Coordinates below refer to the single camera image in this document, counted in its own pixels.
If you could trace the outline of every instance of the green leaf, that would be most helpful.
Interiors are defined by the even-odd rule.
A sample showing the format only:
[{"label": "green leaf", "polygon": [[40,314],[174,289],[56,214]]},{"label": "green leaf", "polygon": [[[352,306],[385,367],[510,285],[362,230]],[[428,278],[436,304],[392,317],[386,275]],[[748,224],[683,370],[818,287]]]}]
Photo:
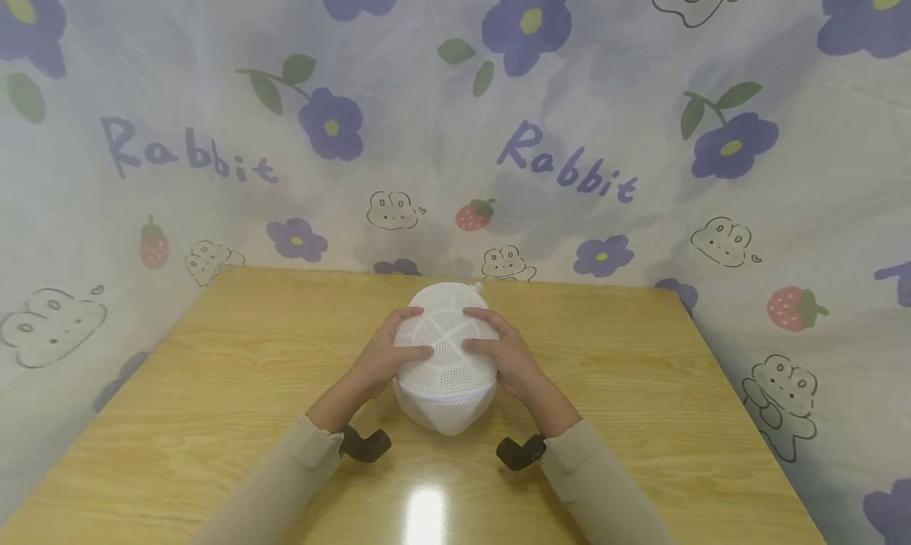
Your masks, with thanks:
[{"label": "green leaf", "polygon": [[256,97],[263,102],[263,106],[277,115],[282,114],[282,95],[279,94],[279,89],[275,88],[275,84],[272,84],[269,77],[262,72],[251,72],[250,84]]},{"label": "green leaf", "polygon": [[683,109],[681,115],[681,133],[683,139],[689,139],[696,127],[702,121],[702,115],[705,114],[705,103],[702,99],[691,97],[690,102]]},{"label": "green leaf", "polygon": [[485,60],[484,64],[478,69],[478,73],[474,76],[474,85],[472,85],[471,90],[474,92],[475,99],[487,91],[491,80],[493,80],[493,63]]},{"label": "green leaf", "polygon": [[288,84],[306,82],[316,68],[316,59],[302,53],[296,53],[285,59],[282,65],[282,78]]},{"label": "green leaf", "polygon": [[733,85],[725,94],[721,95],[715,105],[723,110],[740,106],[762,90],[762,85],[757,82],[741,82]]},{"label": "green leaf", "polygon": [[450,65],[457,65],[474,57],[474,48],[460,38],[451,38],[450,40],[445,40],[437,48],[437,53],[440,55],[440,59]]},{"label": "green leaf", "polygon": [[22,117],[32,122],[41,124],[44,120],[44,97],[41,89],[32,82],[32,79],[22,72],[13,72],[6,77],[6,91],[13,107]]}]

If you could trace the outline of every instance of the wooden table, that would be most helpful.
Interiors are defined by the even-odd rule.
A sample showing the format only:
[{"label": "wooden table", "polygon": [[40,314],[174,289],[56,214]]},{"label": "wooden table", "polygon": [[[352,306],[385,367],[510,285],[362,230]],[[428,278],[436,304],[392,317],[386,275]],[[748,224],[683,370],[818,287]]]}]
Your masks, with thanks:
[{"label": "wooden table", "polygon": [[[443,279],[232,268],[217,277],[0,531],[2,544],[186,543],[348,364],[386,313]],[[493,309],[590,418],[681,544],[822,543],[676,295],[486,281]],[[534,433],[497,393],[458,437],[391,389],[361,409],[393,448],[343,460],[289,543],[583,543],[537,466],[493,451]]]}]

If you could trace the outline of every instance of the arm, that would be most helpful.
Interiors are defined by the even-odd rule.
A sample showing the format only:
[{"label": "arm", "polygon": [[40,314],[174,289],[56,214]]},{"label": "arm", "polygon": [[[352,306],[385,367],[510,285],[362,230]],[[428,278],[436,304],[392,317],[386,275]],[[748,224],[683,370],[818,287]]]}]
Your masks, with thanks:
[{"label": "arm", "polygon": [[191,545],[271,545],[300,516],[338,467],[341,431],[378,396],[399,367],[429,358],[430,347],[393,347],[402,319],[421,308],[392,312],[360,357],[309,411],[300,413],[278,443],[193,535]]},{"label": "arm", "polygon": [[528,409],[546,437],[541,468],[590,543],[672,544],[654,505],[595,427],[582,419],[535,363],[518,330],[490,310],[467,308],[465,312],[497,330],[499,340],[470,339],[463,347],[491,358],[505,391]]}]

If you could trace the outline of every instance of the person's right hand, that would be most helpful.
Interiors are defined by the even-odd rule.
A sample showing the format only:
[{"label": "person's right hand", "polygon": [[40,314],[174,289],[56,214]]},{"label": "person's right hand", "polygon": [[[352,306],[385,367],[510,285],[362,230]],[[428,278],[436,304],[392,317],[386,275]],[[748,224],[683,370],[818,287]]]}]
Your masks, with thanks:
[{"label": "person's right hand", "polygon": [[484,308],[466,308],[466,316],[484,320],[499,334],[499,339],[467,339],[462,348],[486,355],[497,366],[497,381],[516,399],[527,403],[528,397],[549,382],[528,349],[525,339],[503,316]]},{"label": "person's right hand", "polygon": [[497,331],[499,339],[467,339],[462,348],[486,355],[497,366],[497,381],[528,409],[547,438],[558,437],[582,420],[563,391],[547,378],[532,357],[525,339],[503,316],[483,308],[466,308],[466,316],[484,320]]}]

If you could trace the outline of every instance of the mesh bag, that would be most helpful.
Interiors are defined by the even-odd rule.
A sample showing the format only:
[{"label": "mesh bag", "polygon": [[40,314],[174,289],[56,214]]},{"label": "mesh bag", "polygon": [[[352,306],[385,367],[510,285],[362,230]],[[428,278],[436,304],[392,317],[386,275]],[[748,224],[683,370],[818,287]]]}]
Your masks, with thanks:
[{"label": "mesh bag", "polygon": [[484,355],[467,353],[462,340],[497,339],[490,325],[468,317],[468,306],[487,303],[471,286],[445,282],[428,286],[412,298],[424,308],[395,333],[396,346],[432,346],[426,361],[404,365],[395,378],[399,406],[417,424],[454,436],[486,411],[497,390],[497,369]]}]

